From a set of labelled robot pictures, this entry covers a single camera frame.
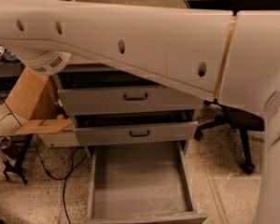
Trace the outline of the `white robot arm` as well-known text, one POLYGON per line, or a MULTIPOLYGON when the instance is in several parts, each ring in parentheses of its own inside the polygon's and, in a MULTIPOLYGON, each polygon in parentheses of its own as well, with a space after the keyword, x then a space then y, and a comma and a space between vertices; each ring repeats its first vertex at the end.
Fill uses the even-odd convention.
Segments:
POLYGON ((254 224, 280 224, 280 0, 237 0, 232 11, 0 0, 0 44, 41 74, 76 54, 261 116, 254 224))

